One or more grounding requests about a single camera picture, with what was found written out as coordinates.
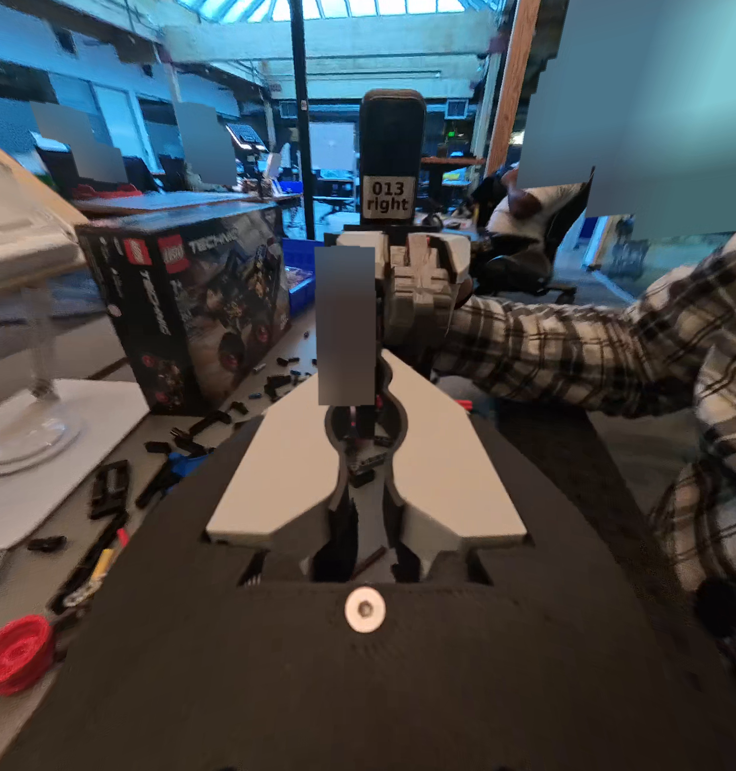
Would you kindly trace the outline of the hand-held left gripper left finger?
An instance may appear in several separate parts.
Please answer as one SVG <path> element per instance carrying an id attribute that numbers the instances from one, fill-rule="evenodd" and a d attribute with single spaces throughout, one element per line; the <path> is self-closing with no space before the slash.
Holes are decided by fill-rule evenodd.
<path id="1" fill-rule="evenodd" d="M 263 415 L 207 524 L 207 536 L 348 578 L 348 483 L 333 409 L 312 375 Z"/>

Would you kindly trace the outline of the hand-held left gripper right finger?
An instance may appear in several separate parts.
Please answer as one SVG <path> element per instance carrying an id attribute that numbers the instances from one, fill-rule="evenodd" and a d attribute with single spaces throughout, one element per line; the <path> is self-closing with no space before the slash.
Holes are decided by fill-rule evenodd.
<path id="1" fill-rule="evenodd" d="M 395 579 L 423 579 L 440 554 L 524 541 L 527 528 L 470 413 L 390 351 L 378 365 L 393 438 L 382 506 Z"/>

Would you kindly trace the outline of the person's right forearm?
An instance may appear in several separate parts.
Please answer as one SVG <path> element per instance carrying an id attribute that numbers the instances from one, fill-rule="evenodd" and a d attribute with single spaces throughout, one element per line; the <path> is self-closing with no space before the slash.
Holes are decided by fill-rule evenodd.
<path id="1" fill-rule="evenodd" d="M 433 368 L 508 399 L 612 416 L 693 407 L 704 425 L 736 435 L 736 234 L 620 310 L 472 298 Z"/>

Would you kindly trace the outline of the grey desk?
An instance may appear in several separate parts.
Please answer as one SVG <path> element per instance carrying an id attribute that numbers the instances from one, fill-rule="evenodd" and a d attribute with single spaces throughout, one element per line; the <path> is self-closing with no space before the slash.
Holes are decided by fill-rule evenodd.
<path id="1" fill-rule="evenodd" d="M 310 308 L 292 321 L 287 334 L 267 353 L 263 361 L 267 369 L 282 371 L 277 367 L 277 357 L 298 356 L 304 361 L 304 369 L 310 366 L 315 352 L 315 311 Z M 59 378 L 77 378 L 88 375 L 92 381 L 134 382 L 133 373 L 123 357 L 121 344 L 107 318 L 92 322 L 57 338 L 58 354 L 56 374 Z M 24 363 L 24 358 L 14 355 L 0 361 L 0 374 L 9 376 L 10 364 Z M 234 402 L 244 402 L 249 416 L 260 415 L 270 403 L 266 397 L 251 400 L 253 392 L 260 392 L 266 382 L 266 374 L 251 374 L 228 396 L 221 409 L 227 409 Z M 158 455 L 150 454 L 144 448 L 147 441 L 165 441 L 174 427 L 186 429 L 197 418 L 183 416 L 146 416 L 122 443 L 102 463 L 127 459 L 132 466 L 130 535 L 140 526 L 148 511 L 138 510 L 132 503 L 153 474 L 161 467 Z M 198 438 L 208 447 L 216 447 L 231 435 L 231 426 L 218 423 L 202 432 Z M 47 603 L 55 591 L 69 576 L 79 559 L 93 544 L 103 529 L 103 523 L 90 522 L 86 508 L 90 495 L 91 479 L 83 481 L 35 532 L 36 536 L 65 535 L 67 545 L 52 555 L 29 552 L 25 545 L 9 552 L 0 574 L 0 628 L 14 619 L 30 614 L 45 614 Z M 57 667 L 32 689 L 12 697 L 0 696 L 0 756 L 16 737 L 26 720 L 38 704 L 57 675 Z"/>

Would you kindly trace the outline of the blue plastic bin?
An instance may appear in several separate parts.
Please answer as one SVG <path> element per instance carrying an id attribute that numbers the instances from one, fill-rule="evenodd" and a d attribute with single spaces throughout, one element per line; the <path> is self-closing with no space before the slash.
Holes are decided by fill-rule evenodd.
<path id="1" fill-rule="evenodd" d="M 282 239 L 292 318 L 305 312 L 315 301 L 315 248 L 321 246 L 323 242 Z"/>

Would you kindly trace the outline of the black office chair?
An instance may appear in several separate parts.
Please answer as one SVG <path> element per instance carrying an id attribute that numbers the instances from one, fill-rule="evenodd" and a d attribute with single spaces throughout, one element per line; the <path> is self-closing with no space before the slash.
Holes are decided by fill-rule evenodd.
<path id="1" fill-rule="evenodd" d="M 557 292 L 557 304 L 575 301 L 577 289 L 554 279 L 556 254 L 584 213 L 593 178 L 541 188 L 520 188 L 518 166 L 503 167 L 474 193 L 479 239 L 472 245 L 471 275 L 476 294 Z"/>

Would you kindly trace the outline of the black metal pole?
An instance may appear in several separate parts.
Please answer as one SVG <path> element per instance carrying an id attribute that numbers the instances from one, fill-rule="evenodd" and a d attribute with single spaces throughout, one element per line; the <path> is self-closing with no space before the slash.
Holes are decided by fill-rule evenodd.
<path id="1" fill-rule="evenodd" d="M 309 131 L 309 95 L 306 78 L 305 20 L 302 1 L 289 1 L 292 61 L 296 91 L 299 173 L 303 183 L 306 239 L 315 241 L 314 182 Z"/>

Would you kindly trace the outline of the wooden pillar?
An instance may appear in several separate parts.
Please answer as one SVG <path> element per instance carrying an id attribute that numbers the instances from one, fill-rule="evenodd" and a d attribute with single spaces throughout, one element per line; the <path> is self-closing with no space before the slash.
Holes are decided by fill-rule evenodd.
<path id="1" fill-rule="evenodd" d="M 491 176 L 506 160 L 515 124 L 527 60 L 536 33 L 540 1 L 517 1 L 505 49 L 505 67 L 493 122 L 485 176 Z"/>

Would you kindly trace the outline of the pile of toy brick pieces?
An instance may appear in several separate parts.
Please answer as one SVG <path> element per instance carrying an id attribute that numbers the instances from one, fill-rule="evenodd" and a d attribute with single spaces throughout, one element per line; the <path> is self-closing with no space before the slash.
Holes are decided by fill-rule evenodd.
<path id="1" fill-rule="evenodd" d="M 166 495 L 199 468 L 215 449 L 197 442 L 196 438 L 217 423 L 228 426 L 230 418 L 229 412 L 217 410 L 187 430 L 172 429 L 170 434 L 177 451 L 172 451 L 167 442 L 146 442 L 147 452 L 161 455 L 164 462 L 134 500 L 134 506 L 145 509 L 157 496 Z M 100 581 L 92 575 L 100 567 L 103 552 L 111 550 L 114 544 L 124 546 L 127 543 L 125 528 L 129 520 L 130 488 L 131 465 L 128 460 L 106 464 L 96 471 L 88 517 L 92 521 L 108 519 L 108 523 L 47 605 L 52 614 L 61 615 L 82 604 L 84 589 L 90 583 Z"/>

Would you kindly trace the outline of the black toy set box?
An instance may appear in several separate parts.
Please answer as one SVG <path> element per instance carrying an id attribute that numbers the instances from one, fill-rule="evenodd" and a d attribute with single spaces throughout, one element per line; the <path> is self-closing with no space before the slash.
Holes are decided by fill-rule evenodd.
<path id="1" fill-rule="evenodd" d="M 217 410 L 290 327 L 276 204 L 92 220 L 76 233 L 152 413 Z"/>

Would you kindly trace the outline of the white book stand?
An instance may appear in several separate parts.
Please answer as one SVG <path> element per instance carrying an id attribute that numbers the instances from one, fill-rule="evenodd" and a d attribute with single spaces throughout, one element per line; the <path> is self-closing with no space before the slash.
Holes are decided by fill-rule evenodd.
<path id="1" fill-rule="evenodd" d="M 56 379 L 52 278 L 84 265 L 86 218 L 0 148 L 0 294 L 21 291 L 25 385 L 0 385 L 0 550 L 60 506 L 149 408 L 130 382 Z"/>

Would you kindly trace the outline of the person's plaid shirt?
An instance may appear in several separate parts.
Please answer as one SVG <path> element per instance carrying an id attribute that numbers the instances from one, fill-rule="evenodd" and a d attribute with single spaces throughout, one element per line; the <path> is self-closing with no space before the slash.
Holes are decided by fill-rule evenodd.
<path id="1" fill-rule="evenodd" d="M 736 669 L 736 477 L 709 459 L 692 461 L 650 525 L 695 618 Z"/>

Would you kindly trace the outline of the red toy wheel rim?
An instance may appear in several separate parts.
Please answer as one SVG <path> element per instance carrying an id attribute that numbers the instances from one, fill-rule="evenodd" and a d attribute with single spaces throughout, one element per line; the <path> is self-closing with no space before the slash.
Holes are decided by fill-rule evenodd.
<path id="1" fill-rule="evenodd" d="M 49 620 L 30 614 L 0 628 L 0 696 L 32 688 L 54 661 L 55 633 Z"/>

